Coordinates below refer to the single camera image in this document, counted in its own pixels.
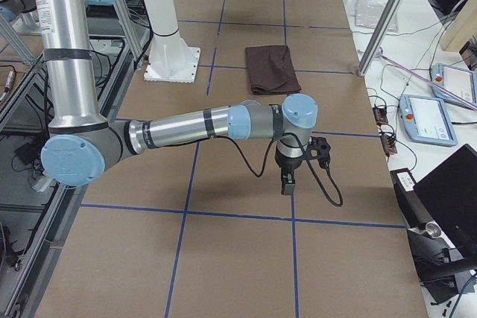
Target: brown cloth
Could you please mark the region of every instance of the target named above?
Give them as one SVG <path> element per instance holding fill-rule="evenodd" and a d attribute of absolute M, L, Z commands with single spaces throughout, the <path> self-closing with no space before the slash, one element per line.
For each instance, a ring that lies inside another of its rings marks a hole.
<path fill-rule="evenodd" d="M 246 48 L 245 57 L 253 94 L 288 95 L 301 91 L 288 46 Z"/>

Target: computer equipment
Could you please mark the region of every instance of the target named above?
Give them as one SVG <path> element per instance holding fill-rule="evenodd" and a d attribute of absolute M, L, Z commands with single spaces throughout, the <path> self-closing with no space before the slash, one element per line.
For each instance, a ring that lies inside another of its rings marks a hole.
<path fill-rule="evenodd" d="M 399 100 L 399 110 L 405 131 L 412 141 L 447 147 L 458 144 L 442 99 L 403 95 Z"/>

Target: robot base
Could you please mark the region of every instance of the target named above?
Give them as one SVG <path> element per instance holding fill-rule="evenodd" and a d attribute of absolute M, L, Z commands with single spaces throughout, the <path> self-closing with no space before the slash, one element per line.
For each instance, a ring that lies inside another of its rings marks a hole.
<path fill-rule="evenodd" d="M 149 58 L 149 65 L 144 73 L 144 79 L 148 81 L 168 81 L 193 83 L 199 66 L 200 48 L 190 48 L 180 39 L 182 45 L 183 61 L 182 66 L 177 70 L 172 70 L 168 58 L 167 46 L 164 45 L 159 56 Z"/>

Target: black tape band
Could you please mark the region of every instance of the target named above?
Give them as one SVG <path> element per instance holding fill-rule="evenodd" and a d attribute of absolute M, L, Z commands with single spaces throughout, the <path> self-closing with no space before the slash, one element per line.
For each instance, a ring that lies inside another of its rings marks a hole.
<path fill-rule="evenodd" d="M 283 113 L 279 104 L 271 104 L 271 112 L 273 116 L 274 141 L 278 141 L 283 136 Z"/>
<path fill-rule="evenodd" d="M 118 139 L 120 151 L 119 151 L 119 158 L 118 158 L 118 160 L 116 161 L 116 163 L 119 163 L 119 161 L 120 161 L 121 158 L 122 158 L 122 154 L 123 154 L 123 152 L 124 152 L 124 145 L 122 144 L 121 136 L 119 136 L 119 134 L 118 134 L 113 128 L 108 127 L 107 129 L 110 130 L 111 133 L 116 136 L 116 139 Z"/>
<path fill-rule="evenodd" d="M 217 138 L 215 134 L 214 122 L 212 120 L 212 111 L 210 108 L 205 109 L 203 112 L 203 122 L 206 125 L 207 137 L 209 139 Z"/>
<path fill-rule="evenodd" d="M 161 34 L 154 33 L 154 32 L 153 32 L 153 33 L 154 33 L 154 35 L 157 35 L 157 36 L 161 36 L 161 37 L 169 37 L 169 36 L 172 36 L 172 35 L 175 35 L 175 34 L 177 34 L 178 32 L 179 32 L 179 28 L 177 28 L 177 30 L 176 30 L 174 33 L 172 33 L 172 34 L 169 34 L 169 35 L 161 35 Z"/>
<path fill-rule="evenodd" d="M 124 128 L 123 128 L 124 143 L 126 144 L 126 148 L 129 150 L 129 153 L 131 153 L 134 156 L 137 156 L 137 153 L 134 150 L 133 144 L 131 143 L 131 136 L 129 134 L 130 123 L 131 121 L 127 121 L 126 123 L 124 123 Z"/>
<path fill-rule="evenodd" d="M 92 60 L 91 51 L 80 48 L 46 48 L 43 50 L 45 61 L 55 60 Z"/>
<path fill-rule="evenodd" d="M 151 121 L 142 122 L 142 136 L 149 149 L 159 148 L 154 144 L 151 135 Z"/>
<path fill-rule="evenodd" d="M 103 130 L 108 128 L 108 123 L 97 123 L 97 124 L 90 124 L 88 126 L 79 126 L 79 127 L 50 127 L 50 133 L 53 134 L 74 134 L 74 133 L 88 133 L 93 132 L 95 130 Z"/>

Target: cardboard table surface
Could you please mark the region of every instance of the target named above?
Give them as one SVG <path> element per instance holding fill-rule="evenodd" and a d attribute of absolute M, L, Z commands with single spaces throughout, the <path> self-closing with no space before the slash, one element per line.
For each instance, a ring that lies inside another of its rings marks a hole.
<path fill-rule="evenodd" d="M 286 44 L 344 206 L 305 165 L 281 196 L 272 153 L 257 179 L 223 139 L 130 158 L 88 188 L 36 317 L 427 317 L 342 1 L 174 1 L 197 79 L 138 72 L 119 118 L 280 104 L 250 93 L 244 48 Z M 259 168 L 268 140 L 239 144 Z"/>

